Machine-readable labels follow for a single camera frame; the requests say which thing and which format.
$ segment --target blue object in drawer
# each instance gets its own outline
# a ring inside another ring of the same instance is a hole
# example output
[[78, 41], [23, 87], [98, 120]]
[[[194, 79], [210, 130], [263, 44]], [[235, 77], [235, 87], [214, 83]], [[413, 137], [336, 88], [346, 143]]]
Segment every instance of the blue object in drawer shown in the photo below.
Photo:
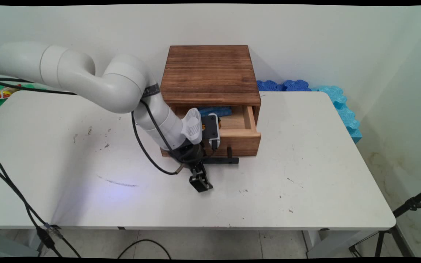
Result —
[[201, 117], [207, 116], [210, 113], [215, 113], [217, 116], [228, 116], [232, 114], [232, 108], [230, 106], [219, 106], [219, 107], [197, 107]]

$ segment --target drawer front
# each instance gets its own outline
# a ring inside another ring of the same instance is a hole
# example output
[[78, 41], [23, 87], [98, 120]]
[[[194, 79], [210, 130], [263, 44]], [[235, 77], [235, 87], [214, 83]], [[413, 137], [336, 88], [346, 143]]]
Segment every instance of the drawer front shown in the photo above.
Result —
[[[172, 107], [179, 118], [183, 118], [190, 107]], [[232, 106], [232, 115], [220, 118], [220, 146], [213, 156], [227, 156], [227, 147], [232, 147], [234, 157], [255, 156], [258, 153], [261, 134], [256, 130], [253, 108], [251, 106]], [[209, 142], [204, 142], [204, 149], [211, 153]], [[168, 153], [162, 149], [162, 156]]]

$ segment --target electrical cable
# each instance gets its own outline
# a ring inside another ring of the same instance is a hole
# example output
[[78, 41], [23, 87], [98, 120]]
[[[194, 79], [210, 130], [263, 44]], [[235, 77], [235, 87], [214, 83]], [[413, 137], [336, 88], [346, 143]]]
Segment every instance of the electrical cable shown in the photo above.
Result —
[[[15, 186], [15, 184], [10, 180], [9, 175], [7, 175], [4, 167], [2, 166], [1, 162], [0, 162], [0, 169], [3, 172], [3, 174], [0, 172], [0, 178], [14, 191], [14, 193], [17, 194], [17, 196], [19, 196], [19, 198], [22, 200], [22, 202], [25, 205], [25, 209], [27, 210], [27, 214], [30, 218], [30, 221], [32, 221], [33, 225], [35, 226], [35, 229], [37, 231], [37, 235], [40, 238], [40, 240], [42, 241], [42, 243], [49, 249], [52, 249], [57, 256], [62, 258], [62, 255], [56, 250], [55, 248], [55, 243], [53, 241], [53, 239], [50, 237], [50, 235], [48, 234], [48, 230], [43, 230], [41, 227], [39, 227], [37, 225], [37, 223], [35, 222], [34, 218], [32, 217], [32, 213], [30, 213], [31, 211], [34, 213], [34, 215], [37, 217], [37, 219], [40, 220], [40, 222], [42, 222], [45, 227], [48, 228], [52, 228], [51, 225], [49, 225], [48, 223], [46, 223], [45, 221], [43, 221], [40, 216], [38, 216], [38, 214], [35, 212], [35, 210], [29, 205], [29, 203], [27, 202], [27, 200], [25, 199], [25, 197], [22, 195], [22, 193], [20, 192], [20, 190]], [[59, 233], [59, 231], [56, 233], [56, 231], [54, 231], [52, 229], [52, 232], [55, 232], [55, 234], [57, 235], [61, 235], [61, 233]], [[74, 247], [71, 246], [71, 244], [61, 235], [62, 240], [69, 246], [69, 248], [72, 249], [72, 251], [77, 255], [77, 257], [80, 258], [79, 253], [77, 253], [77, 251], [75, 250]]]
[[27, 200], [25, 199], [25, 197], [22, 195], [22, 193], [19, 191], [19, 189], [15, 186], [15, 184], [11, 181], [11, 179], [9, 178], [9, 175], [7, 175], [3, 165], [0, 163], [0, 169], [3, 172], [4, 176], [1, 175], [0, 173], [0, 178], [3, 179], [4, 181], [7, 180], [8, 182], [6, 182], [9, 187], [17, 194], [17, 196], [19, 196], [19, 198], [22, 200], [22, 202], [25, 204], [25, 206], [28, 206], [29, 210], [32, 211], [32, 213], [35, 215], [35, 217], [42, 223], [42, 224], [46, 224], [45, 221], [42, 220], [42, 218], [37, 214], [37, 212], [35, 212], [35, 210], [29, 205], [29, 203], [27, 202]]
[[174, 172], [168, 172], [168, 171], [165, 171], [164, 169], [162, 169], [159, 165], [157, 165], [157, 163], [155, 163], [153, 160], [152, 160], [152, 158], [150, 157], [150, 155], [147, 153], [147, 151], [145, 150], [145, 148], [144, 148], [144, 146], [142, 145], [142, 142], [141, 142], [141, 140], [140, 140], [140, 138], [139, 138], [139, 135], [137, 134], [137, 129], [136, 129], [136, 122], [134, 121], [134, 111], [132, 111], [131, 112], [131, 119], [132, 119], [132, 128], [134, 129], [134, 135], [136, 136], [136, 140], [137, 140], [137, 143], [139, 143], [139, 147], [142, 149], [142, 151], [144, 152], [144, 155], [147, 157], [147, 159], [149, 159], [150, 160], [150, 162], [158, 169], [158, 170], [160, 170], [162, 173], [166, 173], [167, 175], [177, 175], [179, 172], [180, 172], [180, 170], [181, 170], [181, 168], [182, 168], [182, 166], [180, 166], [180, 168], [178, 168], [176, 171], [174, 171]]
[[155, 244], [157, 244], [159, 247], [161, 247], [162, 249], [163, 249], [163, 251], [165, 251], [165, 253], [167, 253], [167, 256], [168, 256], [168, 259], [171, 259], [172, 257], [170, 257], [170, 254], [168, 253], [168, 251], [162, 246], [162, 245], [160, 245], [158, 242], [155, 242], [154, 240], [150, 240], [150, 239], [141, 239], [141, 240], [138, 240], [138, 241], [136, 241], [136, 242], [133, 242], [132, 244], [130, 244], [125, 250], [123, 250], [123, 252], [118, 256], [118, 258], [121, 258], [121, 256], [130, 248], [130, 247], [132, 247], [132, 246], [134, 246], [134, 245], [136, 245], [137, 243], [139, 243], [139, 242], [142, 242], [142, 241], [149, 241], [149, 242], [152, 242], [152, 243], [155, 243]]
[[0, 81], [14, 81], [14, 82], [33, 83], [31, 81], [28, 81], [28, 80], [22, 80], [22, 79], [17, 79], [17, 78], [0, 78]]
[[[11, 79], [11, 80], [6, 80], [6, 81], [17, 81], [17, 79]], [[37, 91], [37, 92], [45, 92], [45, 93], [56, 93], [56, 94], [65, 94], [65, 95], [77, 95], [75, 93], [72, 92], [68, 92], [68, 91], [57, 91], [57, 90], [46, 90], [46, 89], [40, 89], [40, 88], [25, 88], [25, 87], [19, 87], [18, 85], [12, 85], [12, 84], [7, 84], [7, 83], [3, 83], [0, 82], [0, 85], [3, 87], [9, 87], [9, 88], [17, 88], [20, 90], [28, 90], [28, 91]]]
[[66, 240], [66, 238], [62, 238], [62, 240], [66, 243], [66, 245], [72, 250], [74, 251], [74, 253], [76, 254], [76, 256], [78, 258], [81, 258], [81, 256], [79, 255], [79, 253], [77, 253], [77, 250]]
[[56, 248], [52, 248], [53, 252], [58, 256], [59, 258], [62, 258], [63, 256], [57, 251]]
[[167, 146], [167, 148], [170, 150], [170, 154], [172, 155], [172, 157], [173, 158], [175, 158], [177, 161], [179, 161], [180, 163], [195, 163], [195, 162], [197, 162], [197, 161], [201, 161], [201, 160], [204, 160], [204, 159], [207, 159], [207, 158], [209, 158], [209, 157], [211, 157], [212, 155], [214, 155], [214, 153], [215, 153], [215, 150], [214, 149], [212, 149], [212, 153], [210, 154], [210, 155], [206, 155], [206, 156], [203, 156], [203, 157], [201, 157], [201, 158], [195, 158], [195, 159], [192, 159], [192, 160], [180, 160], [180, 159], [178, 159], [175, 155], [174, 155], [174, 153], [173, 153], [173, 151], [171, 151], [171, 146], [169, 145], [169, 143], [168, 143], [168, 141], [167, 141], [167, 139], [165, 139], [165, 136], [163, 136], [163, 133], [162, 133], [162, 131], [160, 130], [160, 128], [159, 128], [159, 126], [157, 125], [157, 122], [155, 121], [155, 118], [153, 117], [153, 115], [152, 115], [152, 112], [151, 112], [151, 110], [150, 110], [150, 108], [149, 108], [149, 105], [147, 105], [147, 103], [145, 103], [143, 100], [140, 100], [140, 103], [142, 103], [144, 106], [145, 106], [145, 109], [147, 110], [147, 113], [149, 113], [149, 116], [150, 116], [150, 118], [151, 118], [151, 120], [152, 120], [152, 123], [154, 124], [154, 126], [155, 126], [155, 128], [157, 129], [157, 131], [159, 132], [159, 135], [160, 135], [160, 137], [162, 138], [162, 140], [163, 140], [163, 142], [165, 143], [165, 145]]

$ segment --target floor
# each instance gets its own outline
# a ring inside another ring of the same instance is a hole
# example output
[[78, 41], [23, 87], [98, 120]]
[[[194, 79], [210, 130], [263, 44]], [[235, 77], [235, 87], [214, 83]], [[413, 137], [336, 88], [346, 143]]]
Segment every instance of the floor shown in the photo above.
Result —
[[[173, 259], [285, 259], [306, 258], [301, 231], [247, 230], [61, 230], [83, 258], [117, 258], [131, 243], [141, 239], [157, 241]], [[0, 230], [0, 235], [27, 244], [28, 230]], [[357, 245], [362, 256], [374, 256], [378, 235]], [[55, 240], [63, 256], [75, 254], [61, 240]], [[42, 256], [56, 256], [42, 249]], [[391, 235], [384, 237], [381, 256], [401, 256]], [[332, 258], [351, 258], [348, 249]], [[166, 259], [156, 244], [141, 242], [127, 250], [122, 258]]]

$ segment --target scratch mark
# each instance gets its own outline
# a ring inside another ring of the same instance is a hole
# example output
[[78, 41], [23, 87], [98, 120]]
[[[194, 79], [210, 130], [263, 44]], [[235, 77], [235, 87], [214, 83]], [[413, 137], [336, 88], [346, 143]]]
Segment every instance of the scratch mark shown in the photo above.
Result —
[[100, 175], [97, 175], [97, 177], [100, 178], [100, 179], [103, 179], [103, 180], [105, 180], [107, 182], [118, 184], [118, 185], [122, 185], [122, 186], [127, 186], [127, 187], [136, 187], [136, 186], [138, 186], [138, 185], [135, 185], [135, 184], [118, 183], [118, 182], [115, 182], [115, 181], [112, 181], [112, 180], [105, 179], [105, 178], [101, 177]]

